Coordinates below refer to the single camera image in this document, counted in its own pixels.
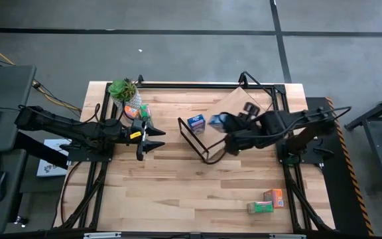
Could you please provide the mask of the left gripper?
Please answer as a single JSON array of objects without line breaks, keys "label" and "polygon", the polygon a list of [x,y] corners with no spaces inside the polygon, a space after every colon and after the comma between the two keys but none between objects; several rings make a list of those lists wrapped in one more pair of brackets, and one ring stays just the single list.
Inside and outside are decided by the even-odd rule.
[{"label": "left gripper", "polygon": [[[145,123],[140,119],[133,120],[129,131],[129,139],[137,145],[136,156],[138,161],[143,160],[143,142],[145,139],[145,132],[148,134],[148,136],[159,136],[166,134],[165,131],[162,131],[150,125],[148,125],[145,129]],[[150,152],[153,149],[156,149],[157,147],[161,147],[163,145],[164,142],[162,141],[147,141],[145,143],[145,151]]]}]

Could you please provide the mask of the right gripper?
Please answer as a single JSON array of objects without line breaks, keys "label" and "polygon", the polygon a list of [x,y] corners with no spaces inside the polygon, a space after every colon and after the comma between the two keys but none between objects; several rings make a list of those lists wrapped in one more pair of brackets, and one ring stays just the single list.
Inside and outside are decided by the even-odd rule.
[{"label": "right gripper", "polygon": [[244,105],[244,113],[238,113],[236,116],[228,113],[220,113],[220,121],[225,122],[225,147],[224,150],[230,155],[238,155],[240,151],[256,147],[262,149],[266,143],[258,136],[261,136],[261,128],[251,119],[257,116],[260,108],[251,102]]}]

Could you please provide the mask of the blue Frosted Flakes cereal box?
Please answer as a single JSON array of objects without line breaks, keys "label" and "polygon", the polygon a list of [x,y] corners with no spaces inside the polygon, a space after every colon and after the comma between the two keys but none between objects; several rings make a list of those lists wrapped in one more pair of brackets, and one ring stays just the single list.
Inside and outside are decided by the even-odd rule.
[{"label": "blue Frosted Flakes cereal box", "polygon": [[188,127],[194,134],[204,133],[206,120],[202,114],[187,119]]},{"label": "blue Frosted Flakes cereal box", "polygon": [[226,117],[226,114],[213,115],[210,118],[208,125],[220,133],[225,133]]}]

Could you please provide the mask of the orange Mini-Wheats cereal box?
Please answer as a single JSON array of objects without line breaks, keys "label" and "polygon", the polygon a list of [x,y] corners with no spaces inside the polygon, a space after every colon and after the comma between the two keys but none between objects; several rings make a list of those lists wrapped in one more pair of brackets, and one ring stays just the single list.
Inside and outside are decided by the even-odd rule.
[{"label": "orange Mini-Wheats cereal box", "polygon": [[265,201],[271,201],[273,208],[283,208],[283,192],[281,189],[271,189],[263,193],[263,198]]},{"label": "orange Mini-Wheats cereal box", "polygon": [[139,110],[132,108],[131,106],[125,106],[124,112],[127,119],[134,120],[135,118],[139,118]]}]

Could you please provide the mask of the green artificial plant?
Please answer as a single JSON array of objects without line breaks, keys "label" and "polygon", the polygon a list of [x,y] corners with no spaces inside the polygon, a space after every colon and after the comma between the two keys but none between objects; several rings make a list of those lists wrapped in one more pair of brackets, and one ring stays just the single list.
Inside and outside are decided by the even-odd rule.
[{"label": "green artificial plant", "polygon": [[115,80],[108,88],[111,97],[120,102],[129,102],[137,94],[137,87],[130,78]]}]

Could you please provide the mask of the white paper sheet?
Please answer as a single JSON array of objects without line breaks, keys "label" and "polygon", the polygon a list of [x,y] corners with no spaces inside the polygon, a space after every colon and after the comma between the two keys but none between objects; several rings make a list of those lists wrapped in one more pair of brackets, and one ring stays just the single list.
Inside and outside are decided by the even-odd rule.
[{"label": "white paper sheet", "polygon": [[[51,149],[55,149],[59,153],[68,156],[68,152],[61,149],[61,145],[67,145],[70,143],[69,139],[45,139],[44,144],[49,146]],[[40,160],[38,164],[38,169],[36,172],[37,177],[58,177],[65,176],[67,174],[66,169],[57,167],[56,165],[50,164],[45,160]]]}]

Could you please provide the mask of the black hazard-striped floor mat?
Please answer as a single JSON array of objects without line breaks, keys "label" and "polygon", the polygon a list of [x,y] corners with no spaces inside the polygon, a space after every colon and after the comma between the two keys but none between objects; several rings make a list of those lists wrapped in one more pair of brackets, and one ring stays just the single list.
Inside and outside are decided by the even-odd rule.
[{"label": "black hazard-striped floor mat", "polygon": [[372,236],[373,228],[338,121],[332,134],[315,142],[334,152],[324,167],[302,165],[306,197],[319,217],[343,234]]}]

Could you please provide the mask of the wooden shelf with black frame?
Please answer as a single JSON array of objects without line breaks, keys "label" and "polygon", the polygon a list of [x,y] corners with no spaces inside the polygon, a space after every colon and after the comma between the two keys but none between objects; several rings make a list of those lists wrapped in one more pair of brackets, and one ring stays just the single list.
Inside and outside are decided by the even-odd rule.
[{"label": "wooden shelf with black frame", "polygon": [[200,133],[194,133],[186,119],[178,118],[180,134],[195,150],[197,159],[203,163],[214,164],[223,154],[225,145],[223,139],[226,133],[209,126],[210,118],[222,112],[234,116],[245,113],[244,106],[247,102],[259,107],[261,114],[270,107],[272,98],[265,92],[259,94],[238,87],[202,114],[205,119],[205,129]]}]

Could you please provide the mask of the black aluminium table frame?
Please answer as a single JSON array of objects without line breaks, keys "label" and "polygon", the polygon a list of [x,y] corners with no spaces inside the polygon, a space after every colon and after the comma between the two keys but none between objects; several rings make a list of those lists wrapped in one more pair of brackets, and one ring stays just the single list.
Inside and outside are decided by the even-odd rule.
[{"label": "black aluminium table frame", "polygon": [[[154,125],[165,131],[164,145],[135,158],[135,147],[118,145],[109,163],[100,208],[86,220],[99,231],[244,232],[292,231],[288,207],[249,214],[247,204],[270,189],[284,189],[276,149],[250,149],[205,165],[180,134],[178,118],[204,113],[236,89],[234,83],[143,82],[140,93],[150,105]],[[307,107],[301,84],[269,84],[244,90],[272,98],[268,109],[292,112]]]}]

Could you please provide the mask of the white metal bracket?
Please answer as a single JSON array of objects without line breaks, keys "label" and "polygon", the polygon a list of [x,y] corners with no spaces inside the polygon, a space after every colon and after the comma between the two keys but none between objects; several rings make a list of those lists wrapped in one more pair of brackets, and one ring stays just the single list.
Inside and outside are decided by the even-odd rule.
[{"label": "white metal bracket", "polygon": [[121,233],[120,232],[85,233],[83,239],[121,239]]},{"label": "white metal bracket", "polygon": [[304,234],[269,234],[269,239],[307,239]]}]

